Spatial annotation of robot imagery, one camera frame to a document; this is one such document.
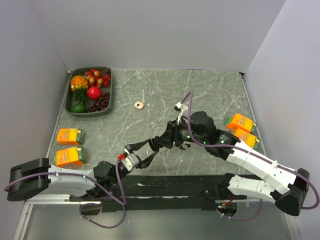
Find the black earbud charging case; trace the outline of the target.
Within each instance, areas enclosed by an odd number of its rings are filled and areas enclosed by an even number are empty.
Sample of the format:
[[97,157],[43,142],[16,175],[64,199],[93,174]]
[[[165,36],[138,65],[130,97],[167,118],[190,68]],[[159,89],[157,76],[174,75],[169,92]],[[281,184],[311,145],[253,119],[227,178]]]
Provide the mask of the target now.
[[159,147],[159,145],[156,143],[156,140],[155,140],[154,138],[149,139],[148,144],[149,144],[149,147],[150,147],[154,152],[159,151],[160,147]]

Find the beige earbud charging case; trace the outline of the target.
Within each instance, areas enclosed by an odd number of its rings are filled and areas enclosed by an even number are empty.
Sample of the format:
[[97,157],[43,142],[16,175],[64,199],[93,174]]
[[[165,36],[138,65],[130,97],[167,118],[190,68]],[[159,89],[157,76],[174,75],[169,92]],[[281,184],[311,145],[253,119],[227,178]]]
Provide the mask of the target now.
[[134,107],[135,107],[137,110],[142,110],[142,109],[145,107],[145,105],[144,105],[142,102],[137,101],[137,102],[134,103]]

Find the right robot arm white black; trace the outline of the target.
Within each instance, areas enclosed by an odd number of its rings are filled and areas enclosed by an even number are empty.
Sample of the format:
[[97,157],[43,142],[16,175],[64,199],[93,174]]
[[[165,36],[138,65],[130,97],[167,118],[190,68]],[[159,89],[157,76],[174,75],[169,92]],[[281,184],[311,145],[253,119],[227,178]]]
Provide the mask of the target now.
[[291,216],[298,216],[303,208],[309,190],[310,173],[307,170],[287,168],[265,157],[230,132],[216,128],[214,120],[204,111],[193,113],[190,119],[182,116],[169,121],[165,132],[152,142],[158,149],[199,142],[211,155],[236,164],[259,178],[226,173],[218,187],[223,199],[233,195],[259,198],[274,203]]

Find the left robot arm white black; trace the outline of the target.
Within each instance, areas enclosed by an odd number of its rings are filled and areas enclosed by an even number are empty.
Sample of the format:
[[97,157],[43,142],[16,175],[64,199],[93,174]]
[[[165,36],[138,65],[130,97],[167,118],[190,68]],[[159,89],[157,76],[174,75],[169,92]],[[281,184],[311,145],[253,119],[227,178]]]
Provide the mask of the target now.
[[4,188],[10,202],[26,201],[37,195],[70,195],[93,201],[111,189],[134,169],[147,168],[160,146],[151,138],[125,146],[116,163],[101,161],[93,169],[74,170],[38,158],[10,169],[9,183]]

